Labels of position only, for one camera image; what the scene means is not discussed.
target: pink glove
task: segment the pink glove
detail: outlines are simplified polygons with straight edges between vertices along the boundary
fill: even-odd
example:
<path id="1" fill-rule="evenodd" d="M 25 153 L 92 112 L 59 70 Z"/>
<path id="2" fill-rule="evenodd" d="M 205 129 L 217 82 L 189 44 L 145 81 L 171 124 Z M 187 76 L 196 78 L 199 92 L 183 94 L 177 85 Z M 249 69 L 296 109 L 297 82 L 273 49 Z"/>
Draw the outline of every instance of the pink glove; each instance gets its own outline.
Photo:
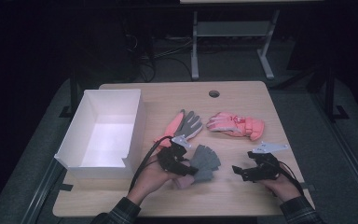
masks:
<path id="1" fill-rule="evenodd" d="M 157 137 L 154 142 L 157 142 L 159 139 L 165 137 L 165 136 L 170 136 L 173 137 L 173 135 L 175 134 L 176 130 L 178 129 L 179 125 L 181 124 L 183 118 L 185 116 L 185 111 L 181 110 L 181 112 L 176 115 L 176 117 L 173 119 L 173 121 L 171 121 L 171 123 L 167 126 L 167 128 L 165 129 L 165 133 L 164 135 Z M 157 148 L 157 150 L 159 151 L 160 149 L 162 149 L 163 147 L 170 147 L 171 146 L 171 142 L 170 139 L 165 139 L 161 142 L 161 144 L 159 144 L 159 147 Z"/>
<path id="2" fill-rule="evenodd" d="M 231 136 L 249 136 L 252 141 L 261 137 L 264 131 L 264 121 L 251 117 L 220 112 L 209 119 L 206 127 L 213 132 L 222 132 Z"/>

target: person's right hand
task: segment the person's right hand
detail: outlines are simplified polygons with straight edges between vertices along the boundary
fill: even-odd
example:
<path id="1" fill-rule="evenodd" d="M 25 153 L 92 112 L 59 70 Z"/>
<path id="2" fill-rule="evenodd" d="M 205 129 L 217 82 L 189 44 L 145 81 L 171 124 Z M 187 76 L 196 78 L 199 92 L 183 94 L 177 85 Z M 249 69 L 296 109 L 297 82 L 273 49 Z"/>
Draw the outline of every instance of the person's right hand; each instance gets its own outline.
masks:
<path id="1" fill-rule="evenodd" d="M 163 170 L 157 156 L 154 155 L 149 158 L 127 198 L 140 205 L 147 195 L 161 188 L 168 180 L 178 177 L 179 175 Z"/>
<path id="2" fill-rule="evenodd" d="M 281 168 L 287 172 L 286 167 L 284 167 L 282 164 Z M 275 180 L 264 179 L 257 181 L 257 183 L 260 183 L 266 188 L 272 190 L 272 192 L 274 192 L 275 195 L 284 203 L 301 196 L 301 193 L 298 191 L 296 186 L 283 174 L 279 174 L 278 178 Z"/>

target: white cardboard box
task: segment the white cardboard box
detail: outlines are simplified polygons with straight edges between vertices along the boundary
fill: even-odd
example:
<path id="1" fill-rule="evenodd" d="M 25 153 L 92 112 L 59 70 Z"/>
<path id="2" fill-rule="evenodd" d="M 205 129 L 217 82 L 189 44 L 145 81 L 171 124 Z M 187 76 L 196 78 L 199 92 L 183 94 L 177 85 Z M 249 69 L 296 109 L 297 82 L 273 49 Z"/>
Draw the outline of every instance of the white cardboard box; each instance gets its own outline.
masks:
<path id="1" fill-rule="evenodd" d="M 77 178 L 132 178 L 145 121 L 141 90 L 86 90 L 54 158 Z"/>

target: wire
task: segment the wire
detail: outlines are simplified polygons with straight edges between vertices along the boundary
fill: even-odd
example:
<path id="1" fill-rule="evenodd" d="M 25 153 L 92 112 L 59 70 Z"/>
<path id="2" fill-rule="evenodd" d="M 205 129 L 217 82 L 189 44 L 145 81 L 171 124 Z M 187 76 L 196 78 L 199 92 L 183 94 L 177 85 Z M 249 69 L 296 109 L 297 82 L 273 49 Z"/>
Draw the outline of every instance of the wire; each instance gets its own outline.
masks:
<path id="1" fill-rule="evenodd" d="M 283 161 L 279 161 L 279 163 L 283 164 L 290 171 L 294 179 L 297 179 L 295 173 L 293 173 L 292 169 L 290 169 L 290 167 L 286 163 L 284 163 Z"/>
<path id="2" fill-rule="evenodd" d="M 132 47 L 132 49 L 136 49 L 136 47 L 138 47 L 138 38 L 136 38 L 135 35 L 126 35 L 126 37 L 131 37 L 132 39 L 135 40 L 135 44 L 134 46 Z"/>
<path id="3" fill-rule="evenodd" d="M 176 47 L 176 48 L 174 48 L 174 49 L 169 49 L 169 50 L 167 50 L 167 51 L 161 52 L 160 54 L 155 55 L 154 58 L 157 59 L 157 58 L 160 58 L 160 57 L 163 57 L 163 56 L 167 56 L 167 55 L 171 55 L 171 54 L 174 54 L 174 53 L 178 53 L 178 52 L 180 52 L 180 51 L 182 51 L 182 50 L 184 50 L 184 49 L 188 49 L 188 47 L 191 47 L 192 42 L 193 42 L 193 41 L 191 40 L 191 38 L 189 38 L 189 40 L 188 40 L 185 44 L 183 44 L 183 45 L 181 45 L 181 46 L 179 46 L 179 47 Z M 141 57 L 141 59 L 143 59 L 143 60 L 150 60 L 147 56 Z"/>
<path id="4" fill-rule="evenodd" d="M 152 71 L 153 71 L 152 77 L 151 77 L 151 78 L 148 78 L 146 72 L 144 72 L 142 69 L 140 69 L 141 77 L 142 77 L 142 79 L 144 80 L 144 82 L 147 83 L 147 82 L 153 81 L 153 79 L 155 78 L 156 73 L 157 73 L 157 68 L 156 68 L 156 66 L 153 66 L 153 65 L 150 65 L 150 64 L 147 64 L 147 63 L 140 63 L 140 65 L 149 67 L 149 68 L 152 69 Z"/>
<path id="5" fill-rule="evenodd" d="M 159 60 L 174 60 L 174 61 L 177 61 L 177 62 L 181 63 L 181 64 L 185 67 L 185 69 L 187 70 L 188 74 L 189 74 L 190 77 L 191 77 L 190 69 L 189 69 L 188 66 L 187 66 L 184 62 L 182 62 L 181 60 L 175 59 L 175 58 L 160 58 Z"/>
<path id="6" fill-rule="evenodd" d="M 304 190 L 302 189 L 300 183 L 298 182 L 298 180 L 294 179 L 289 173 L 287 173 L 285 170 L 283 170 L 283 168 L 281 166 L 276 166 L 274 164 L 272 164 L 269 161 L 261 161 L 264 162 L 272 167 L 274 167 L 275 169 L 277 169 L 279 171 L 279 173 L 283 174 L 284 176 L 286 176 L 290 182 L 292 182 L 293 185 L 295 185 L 295 187 L 298 189 L 298 191 L 300 192 L 301 195 L 304 195 Z"/>
<path id="7" fill-rule="evenodd" d="M 143 171 L 143 169 L 146 167 L 146 163 L 149 160 L 150 156 L 153 154 L 153 152 L 155 151 L 155 149 L 159 146 L 159 144 L 161 144 L 162 141 L 164 141 L 165 139 L 172 139 L 171 136 L 165 136 L 162 137 L 161 139 L 159 139 L 155 145 L 153 145 L 150 150 L 147 152 L 147 154 L 145 155 L 144 159 L 142 160 L 141 164 L 139 165 L 138 169 L 135 172 L 135 175 L 132 178 L 131 181 L 131 185 L 130 185 L 130 189 L 129 192 L 133 189 L 133 186 L 135 185 L 136 179 L 138 179 L 138 176 L 141 174 L 141 172 Z"/>
<path id="8" fill-rule="evenodd" d="M 150 165 L 150 164 L 155 163 L 156 161 L 151 161 L 151 162 L 149 162 L 148 164 L 145 165 L 145 167 L 148 166 L 148 165 Z"/>
<path id="9" fill-rule="evenodd" d="M 216 54 L 228 50 L 229 44 L 224 43 L 227 46 L 223 47 L 223 44 L 213 41 L 211 38 L 208 41 L 201 41 L 201 38 L 197 41 L 200 42 L 198 45 L 198 54 Z"/>

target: person's left hand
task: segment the person's left hand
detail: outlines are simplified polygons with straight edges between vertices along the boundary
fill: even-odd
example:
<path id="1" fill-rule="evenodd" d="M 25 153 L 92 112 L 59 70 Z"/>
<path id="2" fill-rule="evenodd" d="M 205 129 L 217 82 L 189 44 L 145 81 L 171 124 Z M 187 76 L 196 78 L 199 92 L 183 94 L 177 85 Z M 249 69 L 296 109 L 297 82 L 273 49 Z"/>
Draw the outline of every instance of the person's left hand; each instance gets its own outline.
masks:
<path id="1" fill-rule="evenodd" d="M 133 189 L 127 195 L 133 203 L 141 204 L 142 200 L 150 193 L 158 190 L 170 179 L 179 177 L 174 173 L 164 171 L 158 163 L 156 155 L 150 157 L 146 167 L 138 176 Z"/>

